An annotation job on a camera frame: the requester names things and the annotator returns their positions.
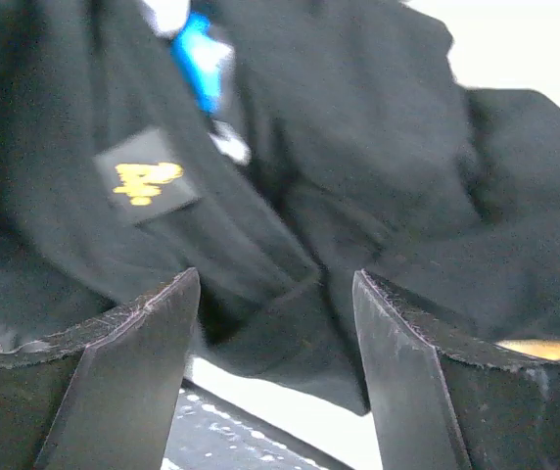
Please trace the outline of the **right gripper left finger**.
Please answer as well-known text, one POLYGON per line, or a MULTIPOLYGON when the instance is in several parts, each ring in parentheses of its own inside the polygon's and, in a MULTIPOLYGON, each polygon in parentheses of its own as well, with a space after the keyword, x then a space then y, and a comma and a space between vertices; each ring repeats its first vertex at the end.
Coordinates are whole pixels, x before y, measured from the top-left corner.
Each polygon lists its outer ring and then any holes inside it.
POLYGON ((198 272, 0 352, 0 469, 161 466, 198 311, 198 272))

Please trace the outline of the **black t shirt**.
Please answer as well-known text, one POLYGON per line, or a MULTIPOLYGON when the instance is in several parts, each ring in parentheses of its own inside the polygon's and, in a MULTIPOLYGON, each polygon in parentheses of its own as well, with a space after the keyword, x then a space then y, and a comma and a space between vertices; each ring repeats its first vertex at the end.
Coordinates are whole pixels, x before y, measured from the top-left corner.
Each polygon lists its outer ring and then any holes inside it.
POLYGON ((491 341, 560 341, 560 108, 469 89, 398 1, 200 1, 229 107, 143 1, 0 1, 0 352, 194 267, 198 355, 369 403, 365 269, 491 341))

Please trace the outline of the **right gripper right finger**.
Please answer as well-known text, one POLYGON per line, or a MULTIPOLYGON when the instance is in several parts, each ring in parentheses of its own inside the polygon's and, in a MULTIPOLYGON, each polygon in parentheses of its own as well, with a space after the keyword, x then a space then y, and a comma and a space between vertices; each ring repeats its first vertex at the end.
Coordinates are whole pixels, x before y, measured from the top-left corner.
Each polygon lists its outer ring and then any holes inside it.
POLYGON ((355 326, 386 469, 560 469, 560 360, 451 327, 358 271, 355 326))

